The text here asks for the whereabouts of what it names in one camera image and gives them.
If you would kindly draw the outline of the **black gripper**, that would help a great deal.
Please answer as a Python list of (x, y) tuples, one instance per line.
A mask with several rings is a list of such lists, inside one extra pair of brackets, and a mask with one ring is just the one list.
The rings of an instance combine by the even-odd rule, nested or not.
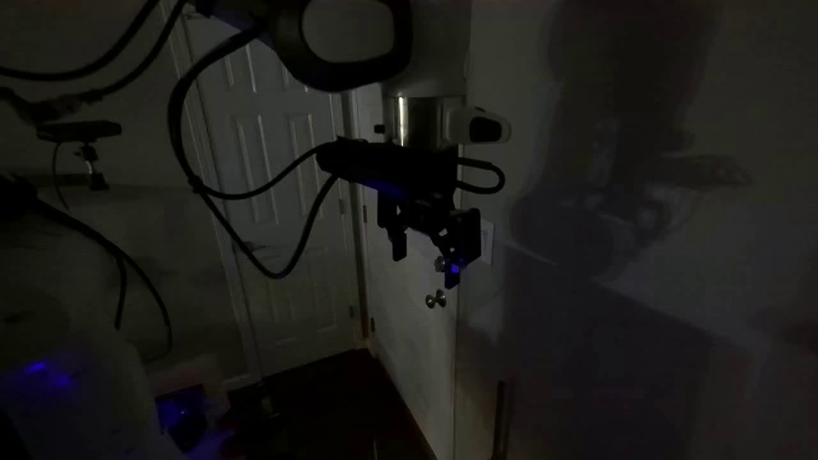
[(406, 233), (418, 230), (445, 254), (445, 285), (456, 288), (465, 271), (465, 254), (482, 252), (482, 217), (456, 206), (452, 156), (387, 156), (377, 164), (378, 225), (392, 242), (392, 257), (410, 252)]

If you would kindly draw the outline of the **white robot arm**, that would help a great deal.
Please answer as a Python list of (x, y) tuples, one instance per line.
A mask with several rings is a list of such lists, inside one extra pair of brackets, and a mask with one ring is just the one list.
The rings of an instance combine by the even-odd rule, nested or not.
[(378, 141), (337, 138), (314, 147), (317, 166), (378, 190), (378, 225), (392, 254), (410, 252), (406, 234), (437, 248), (445, 285), (482, 257), (482, 213), (456, 197), (469, 188), (464, 153), (505, 142), (510, 119), (465, 96), (471, 47), (469, 0), (190, 0), (238, 33), (263, 43), (310, 89), (351, 91), (377, 84), (383, 93)]

